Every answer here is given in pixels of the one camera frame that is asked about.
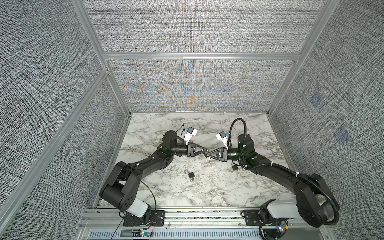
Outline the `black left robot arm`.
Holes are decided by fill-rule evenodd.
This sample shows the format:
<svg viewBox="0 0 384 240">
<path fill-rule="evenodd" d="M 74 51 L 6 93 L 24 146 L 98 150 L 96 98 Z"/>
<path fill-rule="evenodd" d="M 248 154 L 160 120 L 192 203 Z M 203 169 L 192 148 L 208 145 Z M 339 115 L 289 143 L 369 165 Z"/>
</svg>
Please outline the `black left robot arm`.
<svg viewBox="0 0 384 240">
<path fill-rule="evenodd" d="M 168 167 L 174 156 L 195 157 L 206 151 L 206 148 L 195 143 L 186 144 L 177 132 L 167 131 L 161 144 L 147 158 L 135 163 L 118 162 L 103 184 L 100 198 L 146 225 L 154 217 L 151 214 L 152 207 L 137 198 L 142 179 Z"/>
</svg>

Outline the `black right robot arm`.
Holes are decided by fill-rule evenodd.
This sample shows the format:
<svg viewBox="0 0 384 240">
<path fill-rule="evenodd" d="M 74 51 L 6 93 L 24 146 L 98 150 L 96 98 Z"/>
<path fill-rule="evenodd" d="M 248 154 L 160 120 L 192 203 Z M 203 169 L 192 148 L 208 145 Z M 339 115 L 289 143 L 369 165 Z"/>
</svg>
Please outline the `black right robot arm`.
<svg viewBox="0 0 384 240">
<path fill-rule="evenodd" d="M 272 162 L 258 154 L 249 134 L 238 136 L 238 147 L 226 145 L 205 152 L 205 157 L 220 162 L 237 160 L 235 166 L 273 180 L 294 193 L 300 217 L 312 227 L 332 226 L 339 222 L 340 205 L 326 181 L 317 174 L 306 175 Z"/>
</svg>

